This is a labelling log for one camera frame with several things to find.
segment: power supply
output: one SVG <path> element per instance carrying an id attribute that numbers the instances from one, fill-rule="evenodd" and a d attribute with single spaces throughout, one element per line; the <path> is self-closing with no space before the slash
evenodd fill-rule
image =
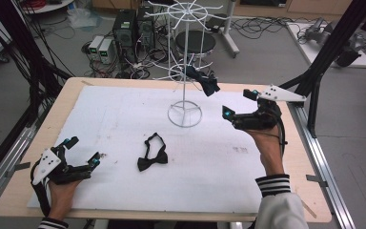
<path id="1" fill-rule="evenodd" d="M 94 61 L 100 61 L 99 48 L 105 37 L 102 35 L 97 35 L 94 37 L 93 41 L 89 45 L 89 52 L 91 53 L 91 59 Z"/>
<path id="2" fill-rule="evenodd" d="M 105 38 L 99 49 L 100 59 L 103 64 L 111 64 L 115 58 L 114 45 L 111 38 Z"/>
<path id="3" fill-rule="evenodd" d="M 155 48 L 155 36 L 153 17 L 146 16 L 146 13 L 153 13 L 153 6 L 143 6 L 138 8 L 137 16 L 141 45 L 148 52 Z"/>

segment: robotic hand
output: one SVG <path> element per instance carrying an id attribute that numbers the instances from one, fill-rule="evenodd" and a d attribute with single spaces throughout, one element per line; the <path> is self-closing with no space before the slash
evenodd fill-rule
<path id="1" fill-rule="evenodd" d="M 100 154 L 98 152 L 88 160 L 88 165 L 73 167 L 67 163 L 65 148 L 69 150 L 78 141 L 79 139 L 74 136 L 71 139 L 65 139 L 56 147 L 51 147 L 50 150 L 46 150 L 43 153 L 41 158 L 31 168 L 31 186 L 37 195 L 41 210 L 45 216 L 51 210 L 46 190 L 48 178 L 56 184 L 66 184 L 91 178 L 92 171 L 100 164 Z"/>
<path id="2" fill-rule="evenodd" d="M 91 178 L 91 172 L 100 164 L 100 155 L 96 154 L 88 160 L 88 165 L 82 165 L 73 167 L 67 164 L 65 159 L 65 147 L 69 150 L 74 146 L 79 139 L 74 136 L 69 139 L 65 139 L 57 147 L 51 147 L 51 151 L 55 153 L 61 160 L 61 162 L 48 174 L 48 178 L 56 184 L 65 184 L 73 181 Z"/>
<path id="3" fill-rule="evenodd" d="M 281 153 L 284 153 L 285 130 L 281 120 L 281 111 L 276 101 L 304 102 L 305 96 L 288 92 L 270 85 L 262 93 L 245 89 L 243 96 L 257 102 L 257 110 L 250 114 L 236 114 L 235 111 L 222 106 L 222 117 L 230 121 L 237 130 L 268 130 L 275 125 L 280 131 Z"/>

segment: striped sleeve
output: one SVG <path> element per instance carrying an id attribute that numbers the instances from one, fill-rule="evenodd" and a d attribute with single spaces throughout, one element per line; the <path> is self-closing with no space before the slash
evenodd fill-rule
<path id="1" fill-rule="evenodd" d="M 43 220 L 41 220 L 40 226 L 38 226 L 38 229 L 65 229 L 65 228 L 68 228 L 68 224 L 66 222 L 51 218 L 43 218 Z"/>
<path id="2" fill-rule="evenodd" d="M 289 175 L 272 175 L 256 179 L 261 195 L 275 196 L 282 193 L 291 193 Z"/>

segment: human hand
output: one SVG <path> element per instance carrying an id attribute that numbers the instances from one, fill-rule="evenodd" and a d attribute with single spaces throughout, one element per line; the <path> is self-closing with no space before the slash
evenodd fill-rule
<path id="1" fill-rule="evenodd" d="M 49 218 L 63 221 L 67 213 L 72 208 L 72 199 L 75 189 L 82 180 L 77 180 L 68 184 L 55 184 L 49 181 L 51 192 L 51 210 Z"/>
<path id="2" fill-rule="evenodd" d="M 267 176 L 284 174 L 282 155 L 279 144 L 278 127 L 270 130 L 245 130 L 253 139 L 260 152 L 260 161 Z"/>

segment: white mounting bracket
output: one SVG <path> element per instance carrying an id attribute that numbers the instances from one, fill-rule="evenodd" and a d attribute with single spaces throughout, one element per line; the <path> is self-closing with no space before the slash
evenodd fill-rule
<path id="1" fill-rule="evenodd" d="M 289 92 L 272 84 L 268 86 L 263 92 L 259 93 L 259 97 L 272 101 L 286 102 L 304 102 L 307 100 L 307 97 L 303 95 Z"/>
<path id="2" fill-rule="evenodd" d="M 46 149 L 43 155 L 41 155 L 40 164 L 38 165 L 37 170 L 34 173 L 34 180 L 32 181 L 32 184 L 38 184 L 60 163 L 61 159 L 50 149 Z"/>

